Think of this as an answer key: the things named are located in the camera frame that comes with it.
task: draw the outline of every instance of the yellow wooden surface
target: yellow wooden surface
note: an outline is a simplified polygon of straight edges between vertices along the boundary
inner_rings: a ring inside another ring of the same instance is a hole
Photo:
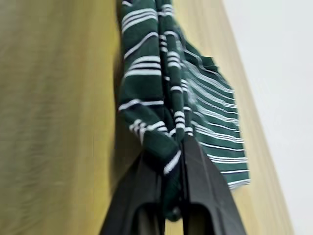
[[[234,196],[247,231],[291,235],[221,2],[174,2],[186,36],[216,58],[236,91],[252,184]],[[116,182],[139,151],[122,121],[115,122],[122,74],[115,5],[0,2],[1,235],[96,235]],[[167,232],[181,234],[181,224]]]

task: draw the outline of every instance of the hanging cloth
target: hanging cloth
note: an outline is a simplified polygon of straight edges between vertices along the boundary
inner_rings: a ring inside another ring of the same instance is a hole
[[[248,184],[234,91],[210,57],[184,38],[171,0],[122,2],[124,77],[119,112],[163,175],[163,212],[173,219],[180,185],[179,145],[200,143],[231,189]]]

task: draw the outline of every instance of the white wall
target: white wall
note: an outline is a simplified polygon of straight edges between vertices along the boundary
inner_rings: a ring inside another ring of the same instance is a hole
[[[295,233],[312,235],[313,1],[224,4]]]

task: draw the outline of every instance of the white stripe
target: white stripe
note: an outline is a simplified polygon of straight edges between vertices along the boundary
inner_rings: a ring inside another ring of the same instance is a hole
[[[146,126],[145,123],[141,123],[141,124],[140,124],[139,139],[140,139],[140,143],[141,143],[141,144],[143,144],[143,137],[144,137],[145,132],[146,132],[145,126]]]
[[[182,92],[182,89],[179,86],[173,86],[173,87],[171,87],[171,91],[180,91],[180,92]]]
[[[168,62],[175,61],[175,62],[177,62],[177,63],[180,63],[180,59],[179,59],[179,58],[176,58],[176,57],[169,57],[169,58],[167,59],[167,61],[168,61]]]
[[[201,126],[200,124],[198,124],[197,122],[195,121],[191,121],[191,123],[196,127],[196,131],[201,131],[201,133],[207,135],[207,136],[212,136],[212,137],[216,137],[216,138],[221,138],[221,140],[230,140],[232,142],[235,142],[235,143],[243,143],[244,140],[242,138],[237,138],[235,136],[231,136],[231,135],[226,135],[226,134],[221,134],[221,133],[217,133],[217,132],[214,132],[204,126]]]
[[[202,118],[205,118],[202,113],[199,113],[199,112],[197,112],[197,111],[195,111],[194,114],[195,114],[195,115],[198,115],[198,116],[200,116],[200,117],[202,117]],[[235,129],[229,128],[229,127],[227,127],[227,126],[222,126],[222,125],[214,124],[214,123],[211,123],[211,122],[208,122],[208,121],[206,121],[205,123],[206,123],[206,124],[209,124],[209,125],[212,125],[212,126],[218,126],[218,127],[220,127],[220,128],[224,128],[224,129],[227,129],[227,130],[231,130],[231,131],[234,131],[234,130],[235,130]]]
[[[224,128],[224,129],[227,129],[227,130],[235,131],[235,129],[233,129],[233,128],[229,128],[227,126],[218,125],[218,124],[215,124],[215,123],[207,122],[207,124],[209,124],[211,126],[218,126],[220,128]]]
[[[224,97],[224,98],[229,99],[229,100],[235,100],[235,99],[233,99],[233,98],[230,98],[230,97],[228,97],[228,96],[226,96],[226,95],[223,95],[223,94],[217,92],[216,90],[214,90],[214,89],[212,89],[212,88],[210,88],[210,87],[208,87],[208,86],[202,84],[201,82],[199,82],[199,81],[196,80],[196,79],[193,79],[193,81],[196,82],[196,83],[198,84],[198,86],[204,87],[205,89],[208,89],[208,90],[210,90],[211,92],[213,92],[213,93],[215,93],[215,94],[218,94],[218,95],[221,96],[221,97]]]
[[[161,8],[171,8],[173,9],[173,6],[171,4],[164,4],[161,6]]]
[[[159,16],[174,16],[174,14],[173,13],[171,13],[171,12],[161,12],[161,11],[159,11],[158,13],[157,13]]]
[[[185,114],[184,114],[184,112],[182,112],[182,111],[177,111],[177,112],[175,112],[174,113],[174,117],[176,118],[176,117],[185,117]]]
[[[222,100],[222,99],[218,99],[215,96],[211,95],[210,93],[206,92],[203,88],[201,88],[200,86],[198,86],[194,81],[190,80],[189,84],[191,85],[192,88],[194,88],[196,91],[198,91],[199,93],[201,93],[204,97],[219,103],[227,108],[233,108],[236,109],[237,106],[235,104],[230,104],[227,103],[226,101]]]
[[[172,135],[175,134],[175,133],[176,133],[176,129],[173,129],[173,130],[171,130],[171,131],[169,132],[170,136],[172,136]]]
[[[210,72],[210,73],[216,75],[217,77],[220,78],[220,80],[221,80],[224,84],[228,85],[228,84],[224,81],[224,78],[223,78],[219,73],[214,72],[214,71],[212,71],[212,70],[207,70],[207,69],[203,66],[202,59],[201,59],[199,56],[197,56],[196,54],[194,54],[194,53],[188,51],[186,48],[184,49],[184,51],[185,51],[186,53],[188,53],[188,54],[194,56],[194,57],[198,60],[200,69],[202,69],[203,71]]]
[[[125,21],[130,18],[131,16],[134,16],[134,15],[139,15],[139,14],[142,14],[144,12],[156,12],[154,9],[152,8],[145,8],[145,9],[140,9],[140,10],[136,10],[136,11],[132,11],[130,13],[128,13],[126,16],[123,17],[122,19],[122,24],[125,23]]]
[[[153,131],[153,130],[155,130],[158,127],[165,127],[164,122],[163,121],[159,121],[159,122],[157,122],[157,123],[155,123],[153,125],[149,125],[147,127],[146,127],[146,123],[142,122],[142,123],[140,123],[140,125],[137,125],[134,128],[134,132],[137,133],[137,131],[139,129],[139,139],[140,139],[141,144],[143,144],[144,135],[145,135],[146,131]]]
[[[167,57],[171,57],[171,56],[174,56],[180,59],[180,55],[176,51],[170,51],[167,53]]]
[[[129,49],[125,55],[124,55],[124,59],[126,59],[130,54],[134,53],[136,50],[138,50],[142,44],[144,44],[144,42],[146,40],[148,40],[151,37],[158,37],[158,33],[156,32],[150,32],[148,33],[136,46],[134,46],[133,48]]]
[[[238,161],[238,162],[226,162],[226,161],[217,161],[217,160],[211,160],[213,163],[219,163],[219,164],[242,164],[242,163],[248,163],[248,161]]]
[[[177,63],[177,62],[170,62],[170,63],[168,63],[168,67],[177,67],[177,68],[181,69],[180,64]]]
[[[166,126],[159,127],[157,130],[158,131],[166,131],[167,132]]]
[[[154,76],[161,76],[161,70],[131,70],[125,73],[124,78],[128,76],[134,75],[154,75]]]
[[[246,158],[246,157],[240,157],[240,158],[235,158],[235,157],[233,157],[233,158],[230,158],[230,157],[219,157],[219,156],[214,156],[214,155],[210,155],[210,154],[207,154],[207,156],[208,157],[210,157],[210,158],[215,158],[215,159],[220,159],[221,161],[222,160],[233,160],[233,161],[240,161],[240,160],[248,160],[248,158]]]
[[[199,101],[201,101],[202,103],[204,103],[204,104],[206,104],[206,105],[208,105],[208,106],[211,106],[211,107],[213,107],[213,108],[215,108],[215,109],[221,110],[221,111],[223,111],[224,113],[227,113],[227,114],[236,114],[236,115],[238,115],[237,112],[230,112],[230,111],[227,111],[227,110],[225,110],[225,109],[222,109],[222,108],[220,108],[220,107],[218,107],[218,106],[215,106],[215,105],[213,105],[213,104],[211,104],[211,103],[205,101],[204,99],[200,98],[199,96],[197,96],[197,100],[199,100]]]
[[[211,148],[219,148],[219,149],[225,149],[225,150],[230,150],[230,151],[236,151],[236,152],[244,152],[244,149],[235,149],[235,148],[227,148],[227,147],[222,147],[222,146],[216,146],[216,145],[210,145],[207,143],[199,142],[200,144],[206,146],[206,147],[211,147]]]
[[[135,126],[138,126],[140,123],[141,123],[141,120],[140,120],[140,119],[136,119],[136,120],[134,121],[134,123],[129,126],[129,130],[130,130],[131,132],[133,132],[134,127],[135,127]]]
[[[197,105],[197,107],[198,107],[199,111],[206,116],[210,116],[210,117],[219,119],[219,120],[224,121],[224,122],[234,123],[235,125],[238,124],[238,120],[235,118],[228,118],[228,117],[225,117],[225,116],[220,115],[218,113],[212,112],[210,110],[206,110],[206,109],[202,108],[199,104]]]
[[[127,2],[127,1],[122,1],[122,4],[126,5],[126,6],[133,6],[131,3]]]
[[[221,137],[221,136],[217,136],[217,135],[213,135],[213,134],[210,134],[204,130],[200,130],[199,128],[196,128],[196,132],[199,133],[199,134],[203,134],[205,136],[210,136],[210,137],[213,137],[215,139],[218,139],[218,140],[223,140],[223,141],[230,141],[230,142],[233,142],[233,143],[244,143],[244,141],[237,141],[237,140],[232,140],[232,139],[229,139],[229,138],[224,138],[224,137]]]
[[[122,28],[124,28],[127,24],[129,24],[130,22],[134,20],[140,19],[145,16],[149,16],[149,15],[157,16],[157,12],[154,10],[151,10],[151,11],[147,11],[147,12],[132,16],[129,19],[127,19],[124,23],[122,23]]]
[[[185,132],[193,132],[192,127],[185,127]]]
[[[178,128],[185,129],[185,124],[184,123],[177,123],[176,124],[176,129],[178,129]]]
[[[174,36],[176,39],[179,39],[177,33],[174,32],[174,31],[165,31],[165,32],[164,32],[164,35],[166,35],[166,36],[167,36],[167,35],[171,35],[171,36]]]
[[[222,174],[232,174],[232,173],[241,173],[241,172],[249,172],[249,170],[229,170],[229,171],[221,171]]]
[[[160,35],[160,39],[162,39],[162,40],[164,40],[164,41],[167,40],[166,37],[165,37],[163,34]]]
[[[192,111],[192,109],[187,106],[184,107],[184,110]]]
[[[186,65],[190,69],[190,71],[192,71],[197,78],[199,78],[199,79],[201,79],[201,80],[203,80],[203,81],[205,81],[207,83],[210,83],[211,85],[213,85],[214,87],[220,89],[223,92],[231,93],[231,94],[234,93],[234,91],[232,89],[228,89],[225,86],[223,86],[221,83],[219,83],[216,80],[214,80],[213,78],[210,78],[210,77],[205,76],[202,73],[200,73],[199,69],[195,65],[191,64],[188,61],[184,61],[184,62],[186,63]]]
[[[176,153],[176,155],[171,159],[171,161],[165,166],[164,168],[164,175],[167,175],[168,173],[170,173],[174,167],[177,165],[179,158],[180,158],[180,154],[181,151],[178,150],[178,152]]]
[[[185,123],[185,119],[182,118],[182,117],[177,117],[177,118],[175,119],[175,122],[179,122],[179,121]]]
[[[141,104],[141,105],[144,105],[144,106],[163,105],[164,101],[163,100],[158,100],[158,101],[141,101],[140,99],[133,99],[133,100],[129,101],[128,103],[122,104],[121,106],[119,106],[118,110],[121,111],[121,110],[124,110],[124,109],[128,109],[131,106],[136,105],[136,104]]]
[[[157,63],[142,63],[142,64],[135,64],[130,66],[128,70],[136,69],[136,68],[145,68],[145,67],[150,67],[150,68],[161,68],[160,64]]]
[[[250,182],[250,179],[238,180],[238,181],[234,181],[234,182],[229,182],[228,185],[235,185],[235,184],[243,183],[243,182]]]
[[[163,51],[163,52],[168,52],[168,50],[167,50],[166,47],[161,47],[161,51]]]
[[[248,185],[248,184],[250,184],[250,183],[251,183],[251,180],[250,180],[250,179],[247,179],[246,181],[244,181],[244,182],[242,182],[242,183],[236,183],[236,184],[234,184],[234,185],[230,185],[229,188],[230,188],[230,189],[236,189],[236,188],[238,188],[238,187],[240,187],[240,186]]]
[[[139,18],[137,20],[134,20],[134,21],[131,21],[129,24],[127,24],[125,27],[122,27],[122,33],[124,33],[127,29],[129,29],[130,27],[138,24],[138,23],[141,23],[141,22],[144,22],[144,21],[147,21],[149,19],[155,19],[156,21],[158,21],[158,18],[157,16],[154,16],[154,15],[149,15],[149,16],[145,16],[145,17],[142,17],[142,18]]]
[[[147,55],[147,56],[142,56],[139,57],[138,59],[135,59],[132,63],[132,65],[137,64],[137,63],[141,63],[141,62],[161,62],[161,59],[159,56],[156,55]]]

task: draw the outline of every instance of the striped cloth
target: striped cloth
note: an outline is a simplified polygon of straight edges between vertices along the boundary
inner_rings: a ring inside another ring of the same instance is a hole
[[[174,19],[171,0],[124,0],[125,74],[119,112],[163,174],[163,212],[174,219],[181,189],[179,144],[194,136],[230,188],[249,183],[234,91]]]

